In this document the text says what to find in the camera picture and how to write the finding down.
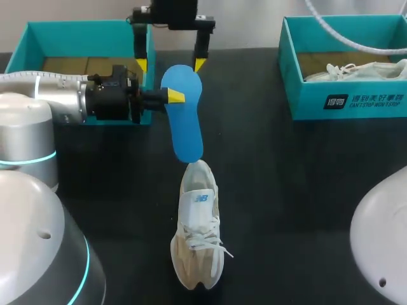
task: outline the white robot dome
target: white robot dome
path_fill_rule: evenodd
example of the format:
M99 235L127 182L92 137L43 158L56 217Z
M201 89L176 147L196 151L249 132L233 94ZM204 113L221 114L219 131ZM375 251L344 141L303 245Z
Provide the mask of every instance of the white robot dome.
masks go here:
M407 305L407 167L375 186L352 219L350 244L367 281Z
M29 290L59 251L64 208L30 175L0 170L0 305Z

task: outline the new balance logo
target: new balance logo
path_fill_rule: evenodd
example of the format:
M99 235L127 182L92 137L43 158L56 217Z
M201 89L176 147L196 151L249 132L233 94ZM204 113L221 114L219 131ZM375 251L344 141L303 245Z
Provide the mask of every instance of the new balance logo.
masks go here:
M208 195L199 195L195 202L203 202L208 200Z

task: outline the shoe tongue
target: shoe tongue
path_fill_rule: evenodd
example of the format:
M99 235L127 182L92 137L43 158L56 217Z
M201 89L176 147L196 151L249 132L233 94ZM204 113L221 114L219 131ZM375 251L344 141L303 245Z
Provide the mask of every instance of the shoe tongue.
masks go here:
M193 231L206 233L213 218L215 193L211 189L199 189L181 195L179 220Z

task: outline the white tube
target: white tube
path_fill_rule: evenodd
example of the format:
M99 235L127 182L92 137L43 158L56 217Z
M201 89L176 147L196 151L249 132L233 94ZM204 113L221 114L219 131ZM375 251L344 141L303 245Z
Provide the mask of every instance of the white tube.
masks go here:
M41 71L21 71L9 74L0 74L0 81L9 81L16 78L25 78L30 76L39 76L42 78L57 78L64 79L67 81L88 81L87 75L68 75Z
M369 46L364 46L359 43L355 43L354 41L351 41L345 37L343 37L341 34L336 32L332 27L327 24L324 19L322 19L321 15L317 12L317 10L314 8L310 0L305 0L305 3L308 6L308 9L311 11L311 13L314 15L315 19L319 22L322 28L324 28L325 31L330 33L336 40L340 41L341 43L357 49L362 52L366 53L372 53L372 54L377 54L377 55L401 55L401 54L407 54L407 48L403 49L376 49L376 48L371 48Z

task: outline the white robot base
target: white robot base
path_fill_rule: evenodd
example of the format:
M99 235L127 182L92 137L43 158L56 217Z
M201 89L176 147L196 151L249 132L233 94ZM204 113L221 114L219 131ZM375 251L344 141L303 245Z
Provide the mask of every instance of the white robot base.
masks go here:
M407 167L375 186L356 208L350 245L367 281L407 305Z
M40 180L0 170L0 305L101 305L102 266Z

